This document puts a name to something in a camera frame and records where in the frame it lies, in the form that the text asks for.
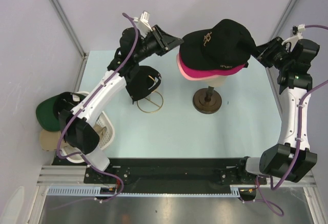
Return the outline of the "magenta mesh cap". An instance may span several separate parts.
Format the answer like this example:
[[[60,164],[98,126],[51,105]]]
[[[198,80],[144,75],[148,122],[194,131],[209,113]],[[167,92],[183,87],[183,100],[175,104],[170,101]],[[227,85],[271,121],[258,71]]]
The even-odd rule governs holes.
[[[237,66],[230,70],[205,70],[205,71],[203,71],[203,70],[194,70],[194,69],[188,68],[183,62],[181,63],[181,65],[182,65],[184,71],[187,73],[187,75],[189,75],[191,77],[209,77],[209,76],[213,76],[213,75],[229,76],[229,75],[236,74],[243,68],[248,67],[248,63],[246,63],[244,65]]]

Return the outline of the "pink sport cap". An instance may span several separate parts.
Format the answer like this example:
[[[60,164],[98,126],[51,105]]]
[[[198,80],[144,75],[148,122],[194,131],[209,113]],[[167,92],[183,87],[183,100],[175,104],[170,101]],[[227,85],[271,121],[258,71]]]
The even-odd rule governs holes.
[[[221,75],[213,75],[213,76],[209,76],[209,77],[191,77],[189,75],[187,75],[187,73],[184,71],[182,65],[181,65],[181,60],[180,60],[180,56],[179,54],[177,54],[176,56],[176,62],[178,65],[178,68],[180,70],[180,73],[182,74],[182,76],[188,80],[192,80],[192,81],[208,81],[208,80],[214,80],[214,79],[226,79],[225,76],[221,76]]]

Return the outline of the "green brim black cap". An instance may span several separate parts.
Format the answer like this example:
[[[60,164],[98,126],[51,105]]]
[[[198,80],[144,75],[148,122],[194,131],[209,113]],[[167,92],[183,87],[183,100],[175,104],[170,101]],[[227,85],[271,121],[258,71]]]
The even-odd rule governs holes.
[[[50,132],[60,130],[58,116],[62,110],[71,110],[86,96],[80,93],[63,92],[41,102],[36,108],[36,118],[41,127]]]

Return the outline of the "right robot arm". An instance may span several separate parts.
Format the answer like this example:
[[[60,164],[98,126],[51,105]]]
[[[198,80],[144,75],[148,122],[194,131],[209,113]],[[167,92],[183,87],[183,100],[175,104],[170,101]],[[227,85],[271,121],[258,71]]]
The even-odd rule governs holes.
[[[245,157],[236,177],[248,184],[255,175],[278,177],[299,182],[317,163],[317,154],[310,151],[307,136],[307,112],[313,89],[308,73],[320,46],[301,35],[287,40],[276,37],[258,46],[252,56],[265,67],[279,71],[277,84],[281,98],[281,131],[276,145],[260,157]]]

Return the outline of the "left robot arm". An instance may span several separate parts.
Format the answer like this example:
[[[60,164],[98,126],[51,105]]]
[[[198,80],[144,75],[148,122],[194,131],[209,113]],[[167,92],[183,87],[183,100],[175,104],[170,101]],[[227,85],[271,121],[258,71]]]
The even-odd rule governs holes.
[[[112,97],[135,78],[142,60],[153,54],[163,56],[182,43],[183,39],[167,34],[158,25],[153,26],[146,36],[142,36],[136,27],[125,29],[101,81],[77,106],[60,112],[62,136],[77,149],[77,154],[96,168],[95,176],[101,182],[109,182],[113,170],[108,167],[110,160],[101,150],[99,136],[93,129],[97,119]]]

